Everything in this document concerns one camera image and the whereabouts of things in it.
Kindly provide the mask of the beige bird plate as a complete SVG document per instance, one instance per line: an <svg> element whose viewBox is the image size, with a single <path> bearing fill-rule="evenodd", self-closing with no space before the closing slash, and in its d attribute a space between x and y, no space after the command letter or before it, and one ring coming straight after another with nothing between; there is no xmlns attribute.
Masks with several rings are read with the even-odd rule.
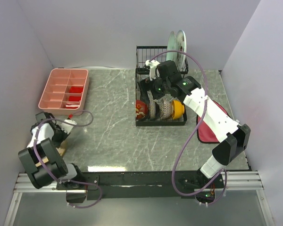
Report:
<svg viewBox="0 0 283 226"><path fill-rule="evenodd" d="M67 151L67 146L68 146L68 143L65 140L61 143L59 148L56 148L56 150L58 151L58 153L60 154L61 157L63 157L65 155L65 153ZM44 163L47 163L49 161L47 157L43 157L42 160L43 160Z"/></svg>

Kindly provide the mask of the white bowl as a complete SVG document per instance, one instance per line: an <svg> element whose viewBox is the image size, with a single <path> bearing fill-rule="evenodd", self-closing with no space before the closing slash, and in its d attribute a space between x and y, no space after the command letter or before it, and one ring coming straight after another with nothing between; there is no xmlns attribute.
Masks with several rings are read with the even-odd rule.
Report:
<svg viewBox="0 0 283 226"><path fill-rule="evenodd" d="M135 119L137 121L144 121L148 119L148 115L148 105L145 102L137 99L135 102Z"/></svg>

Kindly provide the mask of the brown glazed bowl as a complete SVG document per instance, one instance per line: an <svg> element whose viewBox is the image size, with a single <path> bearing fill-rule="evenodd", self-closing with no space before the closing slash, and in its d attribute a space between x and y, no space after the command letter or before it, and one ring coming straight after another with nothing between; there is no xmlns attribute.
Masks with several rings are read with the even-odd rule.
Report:
<svg viewBox="0 0 283 226"><path fill-rule="evenodd" d="M159 104L153 100L150 100L148 104L148 119L157 120L160 117Z"/></svg>

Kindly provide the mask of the patterned purple bowl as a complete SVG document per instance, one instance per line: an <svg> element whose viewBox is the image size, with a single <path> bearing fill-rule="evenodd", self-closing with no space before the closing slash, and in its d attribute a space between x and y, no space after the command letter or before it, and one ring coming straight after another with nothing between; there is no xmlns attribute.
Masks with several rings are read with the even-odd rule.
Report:
<svg viewBox="0 0 283 226"><path fill-rule="evenodd" d="M169 100L163 99L159 103L159 109L160 109L160 119L161 120L167 120L172 116L173 107L172 107L172 103Z"/></svg>

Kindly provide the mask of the black wire dish rack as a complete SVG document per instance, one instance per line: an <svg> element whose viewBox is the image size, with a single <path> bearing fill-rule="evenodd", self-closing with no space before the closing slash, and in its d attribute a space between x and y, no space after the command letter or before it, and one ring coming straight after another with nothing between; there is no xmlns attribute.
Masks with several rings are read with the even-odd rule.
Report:
<svg viewBox="0 0 283 226"><path fill-rule="evenodd" d="M155 57L159 62L166 61L166 46L137 46L136 47L136 68L135 68L135 96L136 100L140 100L148 105L151 101L159 106L164 100L170 101L172 97L162 91L156 90L150 81L150 68L145 65L146 60ZM187 122L187 114L184 113L179 119L161 119L160 110L156 110L154 119L149 115L142 119L136 119L137 127L151 126L183 126Z"/></svg>

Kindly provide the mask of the orange bowl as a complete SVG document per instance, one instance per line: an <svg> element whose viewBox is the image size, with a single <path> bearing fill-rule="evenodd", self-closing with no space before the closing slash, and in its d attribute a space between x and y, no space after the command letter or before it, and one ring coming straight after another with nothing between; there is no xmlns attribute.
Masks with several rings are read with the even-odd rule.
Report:
<svg viewBox="0 0 283 226"><path fill-rule="evenodd" d="M185 112L184 105L179 100L173 100L172 108L173 108L172 119L173 120L180 119Z"/></svg>

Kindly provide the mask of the mint green flower plate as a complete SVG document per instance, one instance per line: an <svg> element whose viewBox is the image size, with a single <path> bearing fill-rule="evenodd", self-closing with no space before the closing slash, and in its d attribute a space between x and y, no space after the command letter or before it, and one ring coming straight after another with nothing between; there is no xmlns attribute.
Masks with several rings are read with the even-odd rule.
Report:
<svg viewBox="0 0 283 226"><path fill-rule="evenodd" d="M176 42L176 36L174 31L171 31L169 38L168 38L168 43L167 43L167 51L169 50L175 50L177 48L177 42ZM176 52L167 52L166 53L166 60L172 60L174 61L176 57Z"/></svg>

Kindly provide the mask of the watermelon pattern plate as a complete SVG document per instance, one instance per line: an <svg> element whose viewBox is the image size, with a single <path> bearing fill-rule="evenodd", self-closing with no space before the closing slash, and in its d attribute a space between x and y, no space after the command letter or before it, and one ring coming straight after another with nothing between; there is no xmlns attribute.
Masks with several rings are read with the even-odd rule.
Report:
<svg viewBox="0 0 283 226"><path fill-rule="evenodd" d="M176 35L176 41L177 41L177 50L186 53L187 51L187 42L186 42L186 35L183 30L179 30ZM177 69L180 71L183 68L184 62L186 59L185 54L181 53L175 53L175 64L177 66Z"/></svg>

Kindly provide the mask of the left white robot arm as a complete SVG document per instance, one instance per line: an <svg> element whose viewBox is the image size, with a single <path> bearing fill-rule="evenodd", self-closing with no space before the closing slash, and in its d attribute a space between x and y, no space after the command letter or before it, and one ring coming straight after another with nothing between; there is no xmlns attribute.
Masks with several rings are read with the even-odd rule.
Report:
<svg viewBox="0 0 283 226"><path fill-rule="evenodd" d="M25 149L18 152L18 158L35 188L48 186L56 179L66 188L83 187L85 178L78 166L66 164L59 153L74 125L76 122L70 116L59 124L51 113L36 115L36 123L30 129L32 139Z"/></svg>

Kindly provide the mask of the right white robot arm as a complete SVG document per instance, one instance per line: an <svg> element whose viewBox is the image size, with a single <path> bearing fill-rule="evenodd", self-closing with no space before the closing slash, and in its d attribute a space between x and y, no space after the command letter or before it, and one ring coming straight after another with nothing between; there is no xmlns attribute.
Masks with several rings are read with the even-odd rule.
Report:
<svg viewBox="0 0 283 226"><path fill-rule="evenodd" d="M198 127L206 124L217 138L219 145L212 150L211 157L197 176L201 187L209 187L214 181L213 176L246 149L249 126L240 125L223 112L193 77L182 77L174 61L160 63L147 60L145 65L150 71L149 77L139 83L141 96L144 97L148 91L151 91L153 99L170 94L200 117Z"/></svg>

